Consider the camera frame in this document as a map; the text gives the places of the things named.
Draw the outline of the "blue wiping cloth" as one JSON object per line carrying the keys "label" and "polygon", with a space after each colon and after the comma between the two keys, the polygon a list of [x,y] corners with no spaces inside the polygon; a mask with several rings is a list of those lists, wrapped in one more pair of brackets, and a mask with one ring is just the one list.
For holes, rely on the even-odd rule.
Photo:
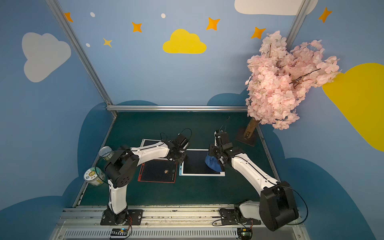
{"label": "blue wiping cloth", "polygon": [[205,163],[211,170],[215,172],[222,172],[221,165],[219,164],[216,157],[207,155],[205,158]]}

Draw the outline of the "white blue drawing tablet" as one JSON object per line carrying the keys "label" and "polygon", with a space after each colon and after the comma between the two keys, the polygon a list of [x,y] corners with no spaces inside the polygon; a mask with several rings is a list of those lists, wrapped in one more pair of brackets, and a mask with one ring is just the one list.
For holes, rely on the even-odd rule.
{"label": "white blue drawing tablet", "polygon": [[208,156],[207,149],[188,149],[187,158],[180,164],[179,176],[188,177],[224,177],[225,172],[216,172],[209,168],[205,159]]}

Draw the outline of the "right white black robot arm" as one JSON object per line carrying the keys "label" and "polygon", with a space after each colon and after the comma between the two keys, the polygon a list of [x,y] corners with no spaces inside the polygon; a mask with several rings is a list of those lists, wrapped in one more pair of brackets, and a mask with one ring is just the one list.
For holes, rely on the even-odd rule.
{"label": "right white black robot arm", "polygon": [[269,176],[243,150],[233,148],[231,144],[211,144],[209,156],[217,159],[222,170],[226,163],[230,163],[259,194],[258,203],[245,201],[237,207],[241,219],[261,221],[270,231],[275,231],[299,218],[291,186]]}

